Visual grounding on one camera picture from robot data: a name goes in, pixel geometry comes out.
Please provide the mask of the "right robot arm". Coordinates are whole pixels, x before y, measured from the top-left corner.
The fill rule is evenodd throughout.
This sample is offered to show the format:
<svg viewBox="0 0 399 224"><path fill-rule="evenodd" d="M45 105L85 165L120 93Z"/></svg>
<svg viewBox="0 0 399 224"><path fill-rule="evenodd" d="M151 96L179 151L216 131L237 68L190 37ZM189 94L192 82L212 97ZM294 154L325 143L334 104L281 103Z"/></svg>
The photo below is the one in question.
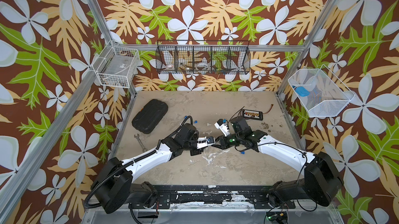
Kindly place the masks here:
<svg viewBox="0 0 399 224"><path fill-rule="evenodd" d="M225 150L243 145L246 150L274 157L298 171L296 180L278 181L267 191L267 202L273 207L291 200L312 200L316 205L327 207L344 185L333 160L325 152L303 151L264 131L252 130L243 117L235 117L230 122L219 119L215 127L223 133L216 138L216 148Z"/></svg>

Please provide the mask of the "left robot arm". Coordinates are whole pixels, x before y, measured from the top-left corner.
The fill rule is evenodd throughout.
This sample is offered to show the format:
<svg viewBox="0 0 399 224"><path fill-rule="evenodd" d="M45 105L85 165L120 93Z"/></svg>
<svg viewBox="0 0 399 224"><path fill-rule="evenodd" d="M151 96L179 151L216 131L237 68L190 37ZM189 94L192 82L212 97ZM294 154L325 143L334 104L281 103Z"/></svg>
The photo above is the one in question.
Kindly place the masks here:
<svg viewBox="0 0 399 224"><path fill-rule="evenodd" d="M108 214L124 204L153 208L157 205L158 191L149 182L135 184L142 174L158 165L169 162L184 151L191 155L200 154L213 145L213 137L200 137L198 130L190 123L179 126L157 146L137 157L119 160L112 158L100 172L84 200L86 209L102 207Z"/></svg>

